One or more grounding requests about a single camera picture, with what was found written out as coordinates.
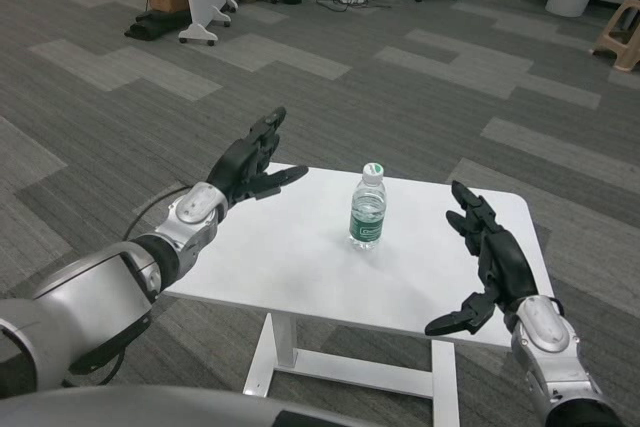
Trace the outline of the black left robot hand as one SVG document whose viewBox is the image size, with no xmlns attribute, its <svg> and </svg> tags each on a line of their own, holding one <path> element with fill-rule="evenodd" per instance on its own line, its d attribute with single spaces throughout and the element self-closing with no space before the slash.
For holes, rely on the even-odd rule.
<svg viewBox="0 0 640 427">
<path fill-rule="evenodd" d="M 259 118 L 249 133 L 236 140 L 211 169 L 206 182 L 226 198 L 228 208 L 255 198 L 261 200 L 281 192 L 284 186 L 305 176 L 307 166 L 294 166 L 272 174 L 266 172 L 278 148 L 278 129 L 284 122 L 286 109 L 278 107 Z"/>
</svg>

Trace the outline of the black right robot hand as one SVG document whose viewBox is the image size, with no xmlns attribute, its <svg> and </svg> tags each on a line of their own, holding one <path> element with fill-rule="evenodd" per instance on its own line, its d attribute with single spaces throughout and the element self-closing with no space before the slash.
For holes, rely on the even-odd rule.
<svg viewBox="0 0 640 427">
<path fill-rule="evenodd" d="M 512 233 L 496 222 L 496 213 L 484 197 L 458 181 L 452 183 L 451 192 L 465 214 L 449 210 L 446 219 L 465 239 L 469 253 L 478 259 L 478 276 L 484 291 L 471 293 L 458 311 L 430 321 L 425 334 L 434 337 L 467 331 L 474 335 L 491 319 L 495 309 L 503 313 L 505 326 L 512 332 L 520 304 L 538 294 L 531 267 Z"/>
</svg>

